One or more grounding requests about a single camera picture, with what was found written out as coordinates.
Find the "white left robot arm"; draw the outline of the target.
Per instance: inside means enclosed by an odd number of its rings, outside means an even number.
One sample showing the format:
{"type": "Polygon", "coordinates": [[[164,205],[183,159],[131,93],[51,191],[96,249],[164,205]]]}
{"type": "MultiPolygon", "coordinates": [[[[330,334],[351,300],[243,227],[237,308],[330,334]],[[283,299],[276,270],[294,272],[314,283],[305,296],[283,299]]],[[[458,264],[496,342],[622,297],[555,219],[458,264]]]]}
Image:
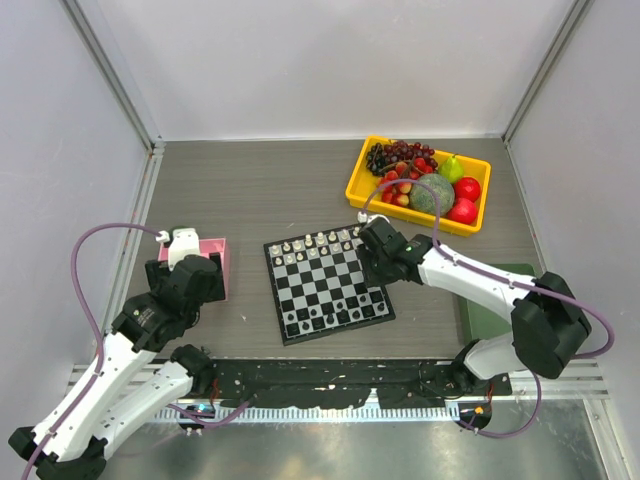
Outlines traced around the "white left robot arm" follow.
{"type": "Polygon", "coordinates": [[[133,377],[200,318],[206,303],[226,297],[221,256],[191,254],[174,267],[145,265],[149,290],[125,301],[94,359],[60,404],[39,424],[17,428],[9,446],[41,479],[96,479],[119,446],[151,416],[189,395],[206,396],[212,360],[188,344],[131,393],[133,377]]]}

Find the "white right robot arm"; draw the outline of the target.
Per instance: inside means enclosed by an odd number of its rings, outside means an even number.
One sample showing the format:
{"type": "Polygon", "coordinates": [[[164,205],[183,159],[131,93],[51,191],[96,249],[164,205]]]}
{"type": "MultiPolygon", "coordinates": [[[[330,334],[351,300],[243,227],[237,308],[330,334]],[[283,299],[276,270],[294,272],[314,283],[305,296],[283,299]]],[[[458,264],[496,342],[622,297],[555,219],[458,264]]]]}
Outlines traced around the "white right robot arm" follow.
{"type": "Polygon", "coordinates": [[[365,282],[397,281],[440,288],[484,307],[509,332],[474,339],[449,367],[454,386],[474,394],[498,374],[530,370],[556,379],[592,328],[562,277],[515,274],[465,257],[434,237],[406,239],[383,215],[358,216],[357,253],[365,282]]]}

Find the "black white chess board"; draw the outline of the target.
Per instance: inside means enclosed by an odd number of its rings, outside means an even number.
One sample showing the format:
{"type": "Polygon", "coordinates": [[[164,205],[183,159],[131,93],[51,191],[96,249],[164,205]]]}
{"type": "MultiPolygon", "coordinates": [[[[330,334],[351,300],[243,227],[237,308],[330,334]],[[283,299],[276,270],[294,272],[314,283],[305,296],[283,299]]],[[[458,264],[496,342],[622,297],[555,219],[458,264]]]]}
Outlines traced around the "black white chess board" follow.
{"type": "Polygon", "coordinates": [[[365,284],[357,224],[263,245],[285,346],[396,318],[383,287],[365,284]]]}

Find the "pink plastic box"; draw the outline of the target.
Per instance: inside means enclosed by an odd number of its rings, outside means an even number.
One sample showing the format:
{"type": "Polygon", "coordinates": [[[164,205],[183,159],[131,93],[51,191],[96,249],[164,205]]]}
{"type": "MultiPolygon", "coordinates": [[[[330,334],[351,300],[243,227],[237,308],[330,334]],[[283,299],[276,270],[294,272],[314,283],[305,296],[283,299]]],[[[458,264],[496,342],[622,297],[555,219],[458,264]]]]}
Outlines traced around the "pink plastic box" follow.
{"type": "Polygon", "coordinates": [[[228,299],[228,288],[229,288],[229,276],[230,276],[230,249],[225,238],[213,238],[213,239],[201,239],[200,240],[200,251],[199,254],[202,257],[209,259],[210,253],[219,253],[222,259],[222,266],[224,269],[224,280],[225,280],[225,299],[224,300],[206,300],[206,303],[209,302],[217,302],[217,301],[226,301],[228,299]]]}

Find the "green netted melon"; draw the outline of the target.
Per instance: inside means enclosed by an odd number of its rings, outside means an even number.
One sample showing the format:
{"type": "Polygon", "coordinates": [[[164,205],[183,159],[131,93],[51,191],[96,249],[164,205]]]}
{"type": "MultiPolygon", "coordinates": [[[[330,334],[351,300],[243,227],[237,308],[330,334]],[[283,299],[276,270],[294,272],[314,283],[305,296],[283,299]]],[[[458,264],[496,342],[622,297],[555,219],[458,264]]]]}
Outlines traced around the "green netted melon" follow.
{"type": "Polygon", "coordinates": [[[446,215],[455,201],[452,184],[443,176],[431,173],[416,180],[409,193],[409,205],[421,213],[446,215]]]}

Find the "red apple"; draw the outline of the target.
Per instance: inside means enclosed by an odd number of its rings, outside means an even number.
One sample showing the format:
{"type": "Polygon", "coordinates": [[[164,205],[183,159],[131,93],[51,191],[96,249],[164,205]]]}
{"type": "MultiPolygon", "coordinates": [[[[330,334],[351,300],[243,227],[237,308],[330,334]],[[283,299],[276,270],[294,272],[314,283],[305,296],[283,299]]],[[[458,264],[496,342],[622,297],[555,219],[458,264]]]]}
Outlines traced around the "red apple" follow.
{"type": "Polygon", "coordinates": [[[462,177],[454,185],[457,199],[463,198],[470,202],[476,202],[482,195],[481,184],[473,177],[462,177]]]}
{"type": "Polygon", "coordinates": [[[473,224],[477,216],[478,209],[475,203],[467,198],[457,198],[447,213],[449,220],[466,225],[473,224]]]}

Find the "dark grape bunch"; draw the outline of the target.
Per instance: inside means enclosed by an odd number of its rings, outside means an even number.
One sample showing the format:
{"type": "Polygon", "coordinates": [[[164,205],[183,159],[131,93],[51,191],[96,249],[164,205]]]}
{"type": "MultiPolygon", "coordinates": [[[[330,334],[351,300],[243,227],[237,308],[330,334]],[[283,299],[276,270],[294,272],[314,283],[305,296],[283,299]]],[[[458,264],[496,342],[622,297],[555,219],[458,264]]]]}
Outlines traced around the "dark grape bunch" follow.
{"type": "Polygon", "coordinates": [[[390,171],[400,176],[410,166],[412,173],[423,175],[438,170],[435,150],[420,142],[409,143],[404,140],[383,144],[374,143],[365,154],[366,167],[375,176],[382,177],[390,171]]]}

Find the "green pear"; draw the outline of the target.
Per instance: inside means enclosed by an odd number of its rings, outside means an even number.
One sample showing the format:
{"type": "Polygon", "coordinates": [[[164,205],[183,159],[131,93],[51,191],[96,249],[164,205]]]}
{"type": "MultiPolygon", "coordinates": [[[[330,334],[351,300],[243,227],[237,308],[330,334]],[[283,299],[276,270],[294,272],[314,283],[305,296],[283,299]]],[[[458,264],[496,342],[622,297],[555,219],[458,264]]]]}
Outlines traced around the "green pear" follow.
{"type": "Polygon", "coordinates": [[[457,183],[464,177],[465,172],[457,155],[449,156],[438,168],[438,172],[451,184],[457,183]]]}

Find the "green plastic tray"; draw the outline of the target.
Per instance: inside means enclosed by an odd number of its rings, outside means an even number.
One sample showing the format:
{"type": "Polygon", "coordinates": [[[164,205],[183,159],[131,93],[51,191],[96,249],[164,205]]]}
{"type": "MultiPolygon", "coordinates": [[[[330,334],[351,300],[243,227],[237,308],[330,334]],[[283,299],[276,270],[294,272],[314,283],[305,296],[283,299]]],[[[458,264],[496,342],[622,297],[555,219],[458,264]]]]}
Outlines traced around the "green plastic tray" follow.
{"type": "MultiPolygon", "coordinates": [[[[534,267],[528,263],[494,263],[492,267],[519,275],[534,276],[534,267]]],[[[476,339],[492,339],[511,331],[510,325],[494,312],[456,296],[461,341],[464,345],[476,339]]]]}

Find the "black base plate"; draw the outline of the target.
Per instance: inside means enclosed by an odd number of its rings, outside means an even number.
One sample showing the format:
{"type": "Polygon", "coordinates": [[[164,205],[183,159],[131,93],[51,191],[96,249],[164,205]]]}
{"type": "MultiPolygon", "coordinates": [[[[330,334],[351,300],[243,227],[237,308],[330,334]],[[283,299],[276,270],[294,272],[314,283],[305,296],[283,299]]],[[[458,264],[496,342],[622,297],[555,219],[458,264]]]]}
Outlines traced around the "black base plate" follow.
{"type": "Polygon", "coordinates": [[[432,359],[214,360],[193,395],[235,408],[361,408],[375,393],[383,409],[442,406],[463,396],[512,394],[510,379],[464,380],[432,359]]]}

